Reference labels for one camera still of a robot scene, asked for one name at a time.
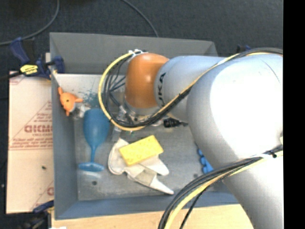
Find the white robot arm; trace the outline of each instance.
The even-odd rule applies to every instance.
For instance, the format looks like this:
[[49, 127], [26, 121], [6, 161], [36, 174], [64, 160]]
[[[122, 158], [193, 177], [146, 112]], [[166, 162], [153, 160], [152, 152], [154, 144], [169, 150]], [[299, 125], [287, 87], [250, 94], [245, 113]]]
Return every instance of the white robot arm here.
[[[129, 63], [125, 91], [125, 111], [137, 120], [143, 116], [143, 121], [118, 124], [109, 116], [115, 125], [137, 130], [164, 114], [187, 122], [195, 142], [214, 168], [262, 154], [281, 144], [283, 54], [280, 50], [258, 49], [230, 58], [167, 59], [141, 53]], [[101, 98], [100, 103], [107, 113]], [[158, 109], [157, 114], [147, 118], [149, 112]], [[284, 228], [283, 157], [228, 177], [225, 184], [245, 209], [254, 228]]]

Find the orange toy fish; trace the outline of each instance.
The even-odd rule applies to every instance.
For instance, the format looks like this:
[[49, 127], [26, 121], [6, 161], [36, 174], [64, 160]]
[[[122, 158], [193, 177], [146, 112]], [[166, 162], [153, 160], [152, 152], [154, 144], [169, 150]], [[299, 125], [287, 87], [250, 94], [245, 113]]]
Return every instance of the orange toy fish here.
[[61, 105], [63, 106], [63, 109], [66, 111], [67, 116], [69, 116], [69, 114], [73, 110], [75, 110], [76, 103], [83, 102], [81, 98], [78, 98], [74, 94], [64, 93], [61, 87], [58, 88], [58, 93], [60, 95]]

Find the yellow cable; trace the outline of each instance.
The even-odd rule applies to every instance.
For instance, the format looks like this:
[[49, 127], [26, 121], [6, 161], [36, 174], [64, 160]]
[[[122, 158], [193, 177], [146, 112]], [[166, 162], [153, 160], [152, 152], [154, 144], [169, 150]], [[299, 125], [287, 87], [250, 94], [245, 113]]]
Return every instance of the yellow cable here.
[[[102, 77], [101, 77], [101, 80], [100, 80], [100, 84], [99, 84], [99, 89], [98, 89], [98, 97], [99, 97], [99, 102], [100, 102], [100, 106], [103, 110], [103, 112], [105, 113], [105, 115], [107, 116], [107, 118], [111, 121], [111, 123], [113, 123], [116, 127], [122, 129], [122, 130], [125, 130], [125, 131], [138, 131], [138, 130], [141, 130], [143, 129], [144, 127], [146, 127], [145, 125], [142, 125], [142, 126], [137, 126], [137, 127], [125, 127], [125, 126], [122, 126], [118, 123], [116, 123], [112, 118], [111, 116], [109, 115], [109, 113], [107, 112], [103, 102], [102, 102], [102, 85], [103, 85], [103, 81], [107, 75], [107, 73], [110, 71], [110, 69], [115, 66], [119, 61], [131, 56], [132, 54], [136, 53], [136, 52], [140, 52], [140, 50], [135, 50], [133, 52], [129, 52], [119, 58], [117, 58], [115, 61], [113, 61], [108, 67], [107, 69], [104, 71]], [[255, 53], [250, 53], [249, 55], [255, 55], [255, 54], [265, 54], [265, 53], [268, 53], [268, 52], [255, 52]], [[221, 61], [219, 61], [218, 63], [214, 64], [213, 66], [211, 66], [209, 69], [207, 69], [206, 71], [204, 71], [203, 73], [201, 73], [191, 84], [189, 84], [186, 88], [184, 88], [178, 95], [176, 95], [170, 102], [168, 102], [165, 106], [163, 106], [158, 112], [156, 112], [155, 114], [153, 114], [150, 118], [153, 118], [155, 116], [157, 116], [160, 112], [162, 112], [163, 110], [165, 110], [170, 104], [172, 104], [174, 101], [176, 101], [181, 94], [185, 93], [187, 90], [189, 90], [192, 86], [195, 85], [195, 83], [203, 76], [205, 75], [206, 73], [208, 73], [210, 70], [212, 70], [213, 68], [217, 67], [218, 65], [220, 64], [223, 64], [229, 60], [231, 60], [232, 58], [234, 58], [235, 56], [237, 56], [239, 53], [237, 54], [234, 54], [230, 57], [227, 57]]]
[[[280, 157], [280, 156], [283, 156], [284, 155], [284, 152], [283, 150], [280, 150], [278, 152], [275, 153], [277, 155], [277, 157]], [[204, 184], [202, 184], [200, 187], [198, 187], [196, 190], [194, 190], [192, 193], [190, 193], [188, 196], [186, 196], [178, 205], [177, 207], [172, 211], [172, 213], [169, 215], [168, 217], [168, 220], [165, 224], [165, 227], [164, 229], [169, 229], [171, 224], [173, 223], [173, 220], [175, 219], [175, 217], [177, 216], [177, 214], [179, 213], [179, 211], [191, 200], [193, 199], [195, 196], [197, 196], [199, 193], [201, 193], [202, 191], [204, 191], [209, 185], [211, 185], [212, 183], [214, 183], [215, 181], [221, 179], [222, 177], [226, 176], [227, 174], [229, 174], [229, 176], [233, 176], [239, 172], [242, 172], [244, 170], [247, 170], [251, 167], [253, 167], [254, 165], [258, 165], [259, 163], [262, 163], [264, 161], [268, 160], [268, 158], [262, 158], [260, 160], [257, 160], [256, 162], [250, 164], [250, 165], [247, 165], [241, 169], [238, 169], [236, 170], [235, 172], [229, 174], [230, 172], [232, 172], [231, 170], [230, 171], [227, 171], [223, 174], [220, 174], [218, 175], [217, 177], [205, 182]]]
[[220, 178], [226, 176], [230, 171], [224, 173], [224, 174], [220, 174], [219, 176], [205, 182], [204, 184], [202, 184], [199, 188], [197, 188], [196, 190], [194, 190], [192, 193], [190, 193], [187, 197], [185, 197], [178, 205], [177, 207], [173, 210], [173, 212], [170, 214], [170, 216], [168, 217], [168, 220], [166, 222], [166, 225], [164, 227], [164, 229], [169, 229], [171, 224], [173, 223], [173, 220], [175, 219], [175, 217], [177, 216], [177, 214], [179, 213], [179, 211], [195, 196], [197, 196], [199, 193], [201, 193], [203, 190], [205, 190], [209, 185], [213, 184], [215, 181], [219, 180]]
[[115, 66], [118, 62], [120, 62], [121, 60], [123, 59], [126, 59], [128, 58], [129, 56], [133, 55], [134, 53], [136, 52], [140, 52], [139, 50], [135, 50], [133, 52], [129, 52], [129, 53], [126, 53], [124, 55], [122, 55], [121, 57], [117, 58], [115, 61], [113, 61], [107, 68], [106, 70], [104, 71], [104, 73], [102, 74], [102, 77], [100, 79], [100, 83], [99, 83], [99, 89], [98, 89], [98, 98], [99, 98], [99, 102], [100, 102], [100, 106], [103, 110], [103, 112], [105, 113], [105, 115], [107, 116], [107, 118], [111, 121], [111, 123], [113, 123], [115, 126], [117, 126], [118, 128], [122, 129], [122, 130], [126, 130], [126, 131], [136, 131], [136, 130], [140, 130], [141, 128], [143, 128], [144, 126], [140, 126], [140, 127], [134, 127], [134, 128], [128, 128], [128, 127], [124, 127], [124, 126], [121, 126], [119, 124], [117, 124], [112, 118], [111, 116], [109, 115], [109, 113], [107, 112], [103, 102], [102, 102], [102, 85], [103, 85], [103, 82], [104, 82], [104, 79], [107, 75], [107, 73], [110, 71], [110, 69]]

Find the yellow sponge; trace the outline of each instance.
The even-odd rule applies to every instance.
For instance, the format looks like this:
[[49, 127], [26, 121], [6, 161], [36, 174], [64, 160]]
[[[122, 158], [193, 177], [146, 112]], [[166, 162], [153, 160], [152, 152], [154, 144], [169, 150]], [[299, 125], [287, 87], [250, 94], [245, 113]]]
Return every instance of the yellow sponge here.
[[138, 164], [152, 156], [163, 153], [158, 140], [150, 135], [119, 149], [127, 166]]

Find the yellow label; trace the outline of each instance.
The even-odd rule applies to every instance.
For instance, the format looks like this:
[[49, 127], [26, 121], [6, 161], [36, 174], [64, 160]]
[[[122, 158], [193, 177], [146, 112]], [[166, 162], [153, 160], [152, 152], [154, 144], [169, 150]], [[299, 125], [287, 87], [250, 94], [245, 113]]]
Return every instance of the yellow label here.
[[163, 149], [154, 135], [121, 147], [119, 151], [128, 166], [138, 164], [152, 156], [163, 153]]
[[38, 66], [37, 65], [31, 65], [31, 64], [25, 64], [20, 68], [20, 71], [22, 73], [28, 74], [34, 74], [38, 72]]

